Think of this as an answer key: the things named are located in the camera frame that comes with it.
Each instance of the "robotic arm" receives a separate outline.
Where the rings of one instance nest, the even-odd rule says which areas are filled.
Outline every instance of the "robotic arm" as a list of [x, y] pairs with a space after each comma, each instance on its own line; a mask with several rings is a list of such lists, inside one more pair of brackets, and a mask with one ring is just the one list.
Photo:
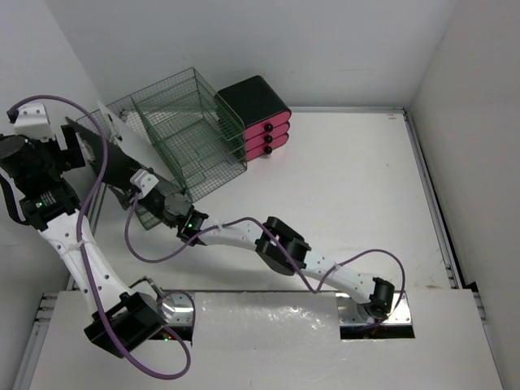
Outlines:
[[[39, 103], [21, 108], [10, 119], [15, 125], [15, 135], [0, 136], [0, 167], [24, 194], [19, 203], [25, 220], [13, 209], [14, 195], [8, 182], [1, 180], [9, 214], [15, 222], [38, 230], [80, 286], [93, 316], [93, 323], [84, 330], [87, 337], [122, 357], [106, 334], [89, 291], [81, 243], [76, 240], [80, 201], [62, 177], [63, 172], [84, 166], [81, 150], [91, 158], [94, 170], [100, 170], [100, 137], [67, 119], [68, 125], [62, 130], [68, 149], [61, 150], [50, 129], [45, 107]], [[287, 276], [303, 274], [320, 280], [320, 286], [325, 282], [349, 294], [375, 321], [387, 318], [395, 289], [388, 281], [338, 267], [336, 261], [311, 249], [303, 236], [275, 217], [269, 217], [265, 223], [254, 219], [222, 223], [195, 210], [182, 188], [175, 188], [151, 170], [143, 169], [117, 146], [109, 145], [109, 155], [110, 164], [103, 181], [119, 190], [119, 200], [129, 204], [134, 199], [134, 207], [138, 203], [169, 228], [176, 228], [176, 235], [186, 245], [228, 245], [252, 250], [273, 271]], [[110, 308], [106, 311], [110, 327], [131, 351], [168, 322], [171, 310], [166, 302], [157, 302], [163, 292], [149, 279], [145, 278], [151, 293], [140, 292], [138, 285], [128, 287], [123, 283], [96, 244], [86, 219], [82, 221], [82, 235], [97, 292], [103, 306]]]

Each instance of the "white wall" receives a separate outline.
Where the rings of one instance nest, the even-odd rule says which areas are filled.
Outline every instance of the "white wall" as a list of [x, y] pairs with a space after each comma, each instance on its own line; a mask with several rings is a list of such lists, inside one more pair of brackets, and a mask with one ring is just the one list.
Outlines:
[[520, 388], [520, 2], [461, 0], [413, 115], [457, 255]]
[[291, 105], [408, 106], [456, 0], [46, 0], [107, 102], [194, 66]]
[[[36, 93], [62, 95], [95, 108], [96, 90], [43, 0], [2, 3], [0, 52], [1, 112]], [[53, 124], [62, 124], [64, 115], [79, 116], [59, 104], [46, 106]], [[10, 130], [0, 113], [0, 132]], [[72, 181], [80, 194], [91, 182], [87, 171]], [[63, 288], [66, 280], [54, 251], [36, 231], [9, 219], [0, 195], [0, 389], [11, 388], [41, 294]]]

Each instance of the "wire mesh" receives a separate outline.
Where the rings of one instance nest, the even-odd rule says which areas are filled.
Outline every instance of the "wire mesh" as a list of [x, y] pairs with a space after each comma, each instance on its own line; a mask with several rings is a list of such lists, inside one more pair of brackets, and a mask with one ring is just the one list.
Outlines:
[[[192, 202], [247, 169], [244, 125], [201, 75], [190, 68], [107, 106], [149, 142]], [[93, 112], [106, 135], [102, 113]], [[85, 117], [78, 120], [95, 131]], [[146, 229], [159, 221], [138, 207]]]

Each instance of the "green wire rack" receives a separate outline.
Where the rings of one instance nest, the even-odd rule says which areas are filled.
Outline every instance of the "green wire rack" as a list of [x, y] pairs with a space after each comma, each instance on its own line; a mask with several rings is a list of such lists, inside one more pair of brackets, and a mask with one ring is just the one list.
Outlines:
[[[244, 124], [194, 68], [107, 108], [157, 150], [175, 178], [174, 187], [183, 189], [192, 202], [247, 170]], [[102, 113], [92, 115], [110, 134]], [[94, 130], [87, 118], [78, 122]], [[112, 191], [120, 195], [117, 188]], [[160, 222], [141, 207], [136, 214], [145, 229]]]

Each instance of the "wire dish rack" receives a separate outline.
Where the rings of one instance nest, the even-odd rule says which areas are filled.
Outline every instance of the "wire dish rack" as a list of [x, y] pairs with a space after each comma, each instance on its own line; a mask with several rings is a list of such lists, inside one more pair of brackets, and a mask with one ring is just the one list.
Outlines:
[[[244, 124], [194, 68], [107, 108], [157, 150], [175, 178], [173, 188], [184, 190], [192, 202], [247, 170]], [[101, 111], [92, 115], [110, 134]], [[78, 122], [95, 131], [86, 117]], [[160, 222], [144, 208], [136, 213], [147, 230]]]

